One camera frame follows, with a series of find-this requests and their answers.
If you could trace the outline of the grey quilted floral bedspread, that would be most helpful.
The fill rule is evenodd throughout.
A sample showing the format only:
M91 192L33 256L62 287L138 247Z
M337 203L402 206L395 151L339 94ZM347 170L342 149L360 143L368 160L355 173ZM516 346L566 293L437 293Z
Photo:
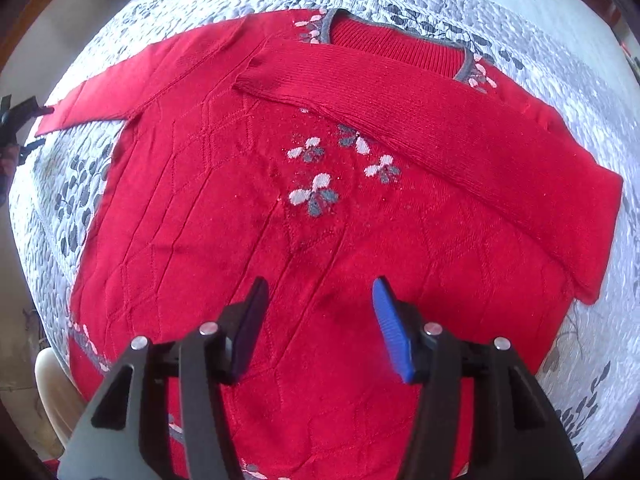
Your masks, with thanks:
M639 89L613 38L576 0L131 0L85 46L52 98L152 42L291 6L343 8L462 44L555 107L578 142L623 177L600 298L570 307L539 372L582 468L599 471L639 402Z

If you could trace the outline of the white round stool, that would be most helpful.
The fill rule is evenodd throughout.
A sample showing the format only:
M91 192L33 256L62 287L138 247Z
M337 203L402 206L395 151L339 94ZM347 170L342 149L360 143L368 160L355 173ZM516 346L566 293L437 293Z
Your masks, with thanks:
M63 448L67 448L87 403L51 348L37 354L35 381L47 418Z

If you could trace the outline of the red knitted sweater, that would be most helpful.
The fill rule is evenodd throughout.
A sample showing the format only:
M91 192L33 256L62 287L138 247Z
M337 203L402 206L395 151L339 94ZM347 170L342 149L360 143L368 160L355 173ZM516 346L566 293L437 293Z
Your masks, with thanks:
M179 339L265 278L247 374L224 392L255 478L390 479L416 390L371 301L536 370L600 294L623 180L550 106L469 50L343 11L259 13L151 44L39 132L119 120L70 315L92 396L131 339Z

